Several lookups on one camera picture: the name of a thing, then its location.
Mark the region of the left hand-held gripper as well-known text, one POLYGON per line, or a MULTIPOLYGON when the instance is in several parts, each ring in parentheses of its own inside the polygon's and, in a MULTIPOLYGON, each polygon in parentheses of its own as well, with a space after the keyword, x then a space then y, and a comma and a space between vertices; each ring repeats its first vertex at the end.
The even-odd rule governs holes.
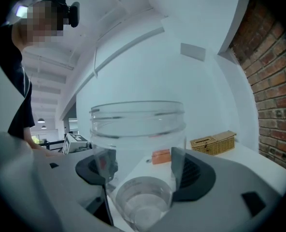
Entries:
POLYGON ((62 153, 69 155, 46 157, 41 152, 34 153, 39 181, 63 227, 114 225, 105 186, 91 185, 76 172, 76 165, 92 156, 89 149, 91 143, 85 137, 67 133, 62 153))

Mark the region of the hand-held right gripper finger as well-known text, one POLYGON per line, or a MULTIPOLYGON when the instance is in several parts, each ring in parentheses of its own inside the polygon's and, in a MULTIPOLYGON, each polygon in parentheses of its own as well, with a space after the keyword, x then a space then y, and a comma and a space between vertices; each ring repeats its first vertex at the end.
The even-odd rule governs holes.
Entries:
POLYGON ((168 213, 148 232, 253 232, 281 200, 248 167, 174 147, 177 189, 168 213))

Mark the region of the clear plastic jar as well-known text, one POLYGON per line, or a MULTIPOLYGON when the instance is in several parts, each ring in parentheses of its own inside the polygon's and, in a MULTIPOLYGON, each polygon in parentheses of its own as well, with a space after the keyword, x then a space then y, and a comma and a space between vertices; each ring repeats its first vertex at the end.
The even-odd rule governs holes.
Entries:
POLYGON ((105 179, 114 221, 143 232, 151 209, 168 211, 176 180, 172 162, 152 164, 154 151, 185 148, 183 104, 131 101, 93 107, 91 144, 97 170, 105 179))

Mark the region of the person's left forearm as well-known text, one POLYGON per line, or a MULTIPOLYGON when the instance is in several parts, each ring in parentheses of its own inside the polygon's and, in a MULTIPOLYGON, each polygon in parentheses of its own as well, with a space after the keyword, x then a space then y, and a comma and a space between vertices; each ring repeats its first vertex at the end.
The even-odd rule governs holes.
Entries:
POLYGON ((60 152, 55 152, 55 151, 50 151, 46 148, 43 148, 42 146, 40 146, 39 144, 36 144, 31 136, 31 132, 30 132, 30 128, 24 128, 24 140, 29 144, 29 146, 33 149, 33 150, 38 150, 43 152, 47 157, 54 157, 54 156, 62 156, 63 154, 60 152))

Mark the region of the white table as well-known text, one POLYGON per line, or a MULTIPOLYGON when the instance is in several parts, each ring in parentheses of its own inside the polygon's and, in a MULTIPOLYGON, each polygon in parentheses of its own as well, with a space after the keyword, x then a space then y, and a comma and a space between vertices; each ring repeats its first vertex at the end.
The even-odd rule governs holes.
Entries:
MULTIPOLYGON (((275 191, 277 191, 281 195, 281 199, 285 195, 286 169, 282 168, 261 154, 254 152, 241 144, 237 144, 234 149, 222 153, 216 157, 234 161, 248 167, 266 183, 268 183, 275 191)), ((168 213, 168 211, 163 211, 162 209, 151 209, 149 211, 149 219, 143 225, 143 232, 148 232, 154 224, 156 224, 168 213)))

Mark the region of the woven wicker box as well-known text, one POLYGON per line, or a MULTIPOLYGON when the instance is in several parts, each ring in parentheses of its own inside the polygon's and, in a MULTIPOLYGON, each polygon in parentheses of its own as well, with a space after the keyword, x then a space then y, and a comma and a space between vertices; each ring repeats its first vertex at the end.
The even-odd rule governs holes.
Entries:
POLYGON ((228 130, 213 136, 191 140, 190 145, 192 150, 214 156, 233 149, 235 136, 236 133, 228 130))

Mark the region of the orange box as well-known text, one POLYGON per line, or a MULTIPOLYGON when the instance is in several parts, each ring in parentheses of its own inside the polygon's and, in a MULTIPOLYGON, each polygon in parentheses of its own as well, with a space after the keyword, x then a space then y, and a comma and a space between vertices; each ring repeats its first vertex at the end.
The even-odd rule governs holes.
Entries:
POLYGON ((169 149, 158 150, 152 153, 153 165, 171 162, 171 160, 171 153, 169 149))

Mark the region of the black t-shirt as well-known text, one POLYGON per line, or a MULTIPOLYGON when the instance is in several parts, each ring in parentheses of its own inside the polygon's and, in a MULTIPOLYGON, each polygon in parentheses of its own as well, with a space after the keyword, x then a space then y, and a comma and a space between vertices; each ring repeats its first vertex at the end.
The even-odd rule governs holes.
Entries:
POLYGON ((21 25, 0 27, 0 132, 31 141, 35 125, 31 109, 32 83, 22 65, 27 45, 21 25))

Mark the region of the ceiling light panel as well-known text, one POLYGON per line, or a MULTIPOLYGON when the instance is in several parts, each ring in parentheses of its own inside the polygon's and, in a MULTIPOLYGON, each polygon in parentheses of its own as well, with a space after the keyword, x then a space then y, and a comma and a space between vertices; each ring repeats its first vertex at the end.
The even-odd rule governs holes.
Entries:
POLYGON ((25 17, 28 13, 28 7, 27 6, 23 6, 23 5, 18 5, 17 9, 16 9, 16 12, 15 12, 15 15, 17 17, 25 17))

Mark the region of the white wall conduit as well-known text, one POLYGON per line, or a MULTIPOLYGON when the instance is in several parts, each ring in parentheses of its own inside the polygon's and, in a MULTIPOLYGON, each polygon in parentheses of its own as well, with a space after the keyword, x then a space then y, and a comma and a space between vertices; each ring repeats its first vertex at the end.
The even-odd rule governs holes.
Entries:
POLYGON ((108 63, 110 63, 113 59, 115 59, 117 56, 121 55, 122 53, 124 53, 125 51, 127 51, 128 49, 132 48, 133 46, 151 38, 154 37, 158 34, 163 33, 165 30, 163 27, 159 27, 156 28, 154 30, 151 30, 143 35, 141 35, 140 37, 135 38, 134 40, 130 41, 129 43, 125 44, 124 46, 122 46, 121 48, 117 49, 115 52, 113 52, 111 55, 109 55, 100 65, 96 65, 97 62, 97 50, 95 50, 94 52, 94 62, 93 62, 93 69, 92 69, 92 74, 91 74, 91 78, 92 77, 96 77, 98 78, 98 72, 108 63))

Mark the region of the grey wall plate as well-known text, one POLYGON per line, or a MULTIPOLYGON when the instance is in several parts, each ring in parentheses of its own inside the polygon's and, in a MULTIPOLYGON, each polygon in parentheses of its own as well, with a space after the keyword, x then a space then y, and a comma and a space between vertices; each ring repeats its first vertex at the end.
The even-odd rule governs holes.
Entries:
POLYGON ((180 54, 204 62, 206 49, 191 44, 181 43, 180 54))

